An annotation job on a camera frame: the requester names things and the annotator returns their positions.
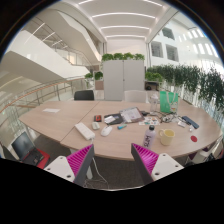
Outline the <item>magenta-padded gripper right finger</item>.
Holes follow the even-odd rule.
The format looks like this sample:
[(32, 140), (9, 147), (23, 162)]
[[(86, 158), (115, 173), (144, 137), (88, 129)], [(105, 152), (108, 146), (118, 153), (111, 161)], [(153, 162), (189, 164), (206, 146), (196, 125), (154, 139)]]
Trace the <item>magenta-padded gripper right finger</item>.
[(131, 154), (145, 185), (183, 169), (167, 153), (157, 154), (135, 143), (131, 144)]

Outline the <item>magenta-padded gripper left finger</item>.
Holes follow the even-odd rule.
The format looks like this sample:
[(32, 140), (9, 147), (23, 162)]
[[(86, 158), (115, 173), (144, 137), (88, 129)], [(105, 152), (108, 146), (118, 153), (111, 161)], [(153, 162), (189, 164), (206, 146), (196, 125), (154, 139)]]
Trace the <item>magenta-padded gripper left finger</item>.
[(58, 156), (44, 170), (76, 185), (83, 186), (93, 157), (94, 145), (91, 144), (67, 157)]

